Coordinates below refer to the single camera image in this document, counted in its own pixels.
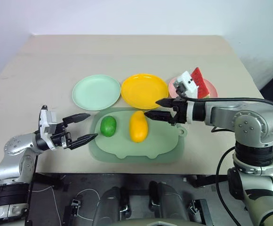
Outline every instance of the pink plate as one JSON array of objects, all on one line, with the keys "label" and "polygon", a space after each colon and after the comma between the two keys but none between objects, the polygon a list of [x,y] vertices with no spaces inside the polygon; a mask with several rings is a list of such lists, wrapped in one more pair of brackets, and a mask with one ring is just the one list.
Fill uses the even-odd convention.
[{"label": "pink plate", "polygon": [[[169,90],[169,94],[172,98],[176,98],[178,97],[178,94],[176,93],[176,90],[173,86],[173,83],[175,82],[176,80],[176,77],[171,79],[171,81],[169,82],[168,84],[168,90]],[[206,84],[208,90],[209,90],[209,93],[210,93],[210,97],[211,98],[217,98],[218,97],[218,94],[217,94],[217,91],[216,91],[216,88],[213,86],[213,84],[211,82],[209,82],[208,80],[206,79],[203,79],[204,80],[204,83]]]}]

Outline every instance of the yellow fruit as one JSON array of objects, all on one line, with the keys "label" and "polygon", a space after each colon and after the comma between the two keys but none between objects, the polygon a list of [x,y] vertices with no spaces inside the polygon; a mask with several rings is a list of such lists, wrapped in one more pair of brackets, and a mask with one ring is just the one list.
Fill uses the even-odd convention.
[{"label": "yellow fruit", "polygon": [[140,143],[148,135],[148,123],[144,112],[134,112],[129,121],[129,134],[133,142]]}]

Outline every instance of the white wall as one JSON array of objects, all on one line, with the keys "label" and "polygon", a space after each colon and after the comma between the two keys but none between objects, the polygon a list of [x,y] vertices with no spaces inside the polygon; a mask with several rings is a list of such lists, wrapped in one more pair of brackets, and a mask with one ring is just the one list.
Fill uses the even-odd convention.
[{"label": "white wall", "polygon": [[273,77],[273,0],[0,0],[0,72],[30,34],[218,34]]}]

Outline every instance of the green fruit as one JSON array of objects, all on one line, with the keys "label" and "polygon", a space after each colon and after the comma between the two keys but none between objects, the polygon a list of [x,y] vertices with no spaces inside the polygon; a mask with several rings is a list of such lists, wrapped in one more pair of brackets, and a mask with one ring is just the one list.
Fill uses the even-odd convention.
[{"label": "green fruit", "polygon": [[101,121],[100,131],[106,137],[111,137],[116,132],[117,121],[112,116],[106,116]]}]

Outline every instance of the green plate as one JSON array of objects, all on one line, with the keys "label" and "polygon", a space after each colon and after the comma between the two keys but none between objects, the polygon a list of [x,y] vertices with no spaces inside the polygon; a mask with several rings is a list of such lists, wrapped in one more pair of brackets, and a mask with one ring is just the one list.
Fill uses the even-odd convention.
[{"label": "green plate", "polygon": [[121,86],[114,78],[96,74],[79,81],[72,90],[72,100],[85,110],[100,111],[119,99]]},{"label": "green plate", "polygon": [[[109,108],[95,116],[90,132],[98,132],[99,135],[89,143],[92,156],[99,161],[114,163],[164,163],[178,160],[184,152],[186,130],[147,119],[149,132],[146,140],[134,143],[128,132],[133,112],[134,108]],[[112,137],[100,134],[101,120],[107,115],[117,120],[117,130]]]}]

